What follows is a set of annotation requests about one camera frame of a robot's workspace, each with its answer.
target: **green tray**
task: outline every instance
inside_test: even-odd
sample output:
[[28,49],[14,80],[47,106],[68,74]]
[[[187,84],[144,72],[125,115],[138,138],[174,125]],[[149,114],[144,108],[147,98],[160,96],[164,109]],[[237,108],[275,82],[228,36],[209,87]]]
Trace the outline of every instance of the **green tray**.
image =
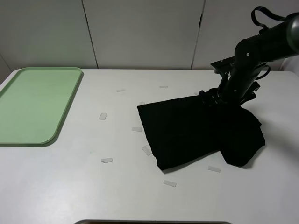
[[58,136],[83,73],[24,68],[0,92],[0,146],[41,146]]

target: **black cloth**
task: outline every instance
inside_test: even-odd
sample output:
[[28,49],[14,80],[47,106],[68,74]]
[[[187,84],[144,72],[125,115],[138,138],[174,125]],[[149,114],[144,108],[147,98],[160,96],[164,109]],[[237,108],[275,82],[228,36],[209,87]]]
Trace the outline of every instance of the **black cloth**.
[[261,123],[240,106],[207,107],[200,96],[138,106],[146,138],[161,170],[220,150],[244,166],[265,145]]

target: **paper scrap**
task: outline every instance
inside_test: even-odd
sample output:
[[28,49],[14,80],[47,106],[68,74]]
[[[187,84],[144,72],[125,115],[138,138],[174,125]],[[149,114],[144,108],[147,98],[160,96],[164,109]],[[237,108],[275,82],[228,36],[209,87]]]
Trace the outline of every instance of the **paper scrap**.
[[166,185],[169,185],[169,186],[172,186],[172,187],[176,187],[177,183],[174,183],[174,182],[170,182],[170,181],[164,181],[164,184]]
[[211,167],[211,166],[209,166],[209,167],[208,167],[208,170],[211,170],[211,171],[215,171],[215,172],[220,173],[220,169],[219,169],[219,168],[216,168],[216,167]]
[[123,92],[123,91],[126,91],[126,89],[119,89],[119,90],[117,90],[117,92]]
[[101,159],[101,162],[103,163],[112,162],[112,158]]
[[101,113],[101,115],[100,115],[100,120],[105,120],[106,119],[106,117],[107,117],[107,113]]
[[142,127],[132,127],[132,132],[140,132],[142,131]]
[[146,146],[144,146],[142,150],[145,152],[146,155],[151,155],[151,151]]

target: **white table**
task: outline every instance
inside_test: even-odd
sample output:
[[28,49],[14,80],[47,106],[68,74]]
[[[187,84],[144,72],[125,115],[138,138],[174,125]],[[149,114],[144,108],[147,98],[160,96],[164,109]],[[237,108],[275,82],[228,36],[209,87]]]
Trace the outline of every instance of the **white table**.
[[[299,78],[273,71],[244,107],[262,122],[267,147],[247,169],[220,152],[164,174],[136,106],[217,87],[198,70],[83,70],[58,140],[48,147],[0,147],[0,223],[73,224],[82,219],[299,223]],[[3,86],[15,74],[0,86]],[[108,113],[105,121],[100,114]],[[113,157],[113,163],[102,158]],[[208,166],[220,173],[207,170]],[[175,188],[163,181],[176,182]]]

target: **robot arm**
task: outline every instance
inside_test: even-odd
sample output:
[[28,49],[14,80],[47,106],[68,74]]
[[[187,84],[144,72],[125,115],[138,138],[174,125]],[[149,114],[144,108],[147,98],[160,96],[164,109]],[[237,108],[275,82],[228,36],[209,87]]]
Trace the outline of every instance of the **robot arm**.
[[[283,22],[268,28],[256,20],[256,10]],[[253,91],[260,87],[255,80],[259,79],[257,76],[267,62],[299,55],[299,13],[285,18],[272,14],[264,7],[257,7],[251,17],[256,25],[263,27],[259,34],[239,42],[234,57],[211,64],[222,76],[217,96],[213,97],[216,104],[241,105],[254,99],[256,96]]]

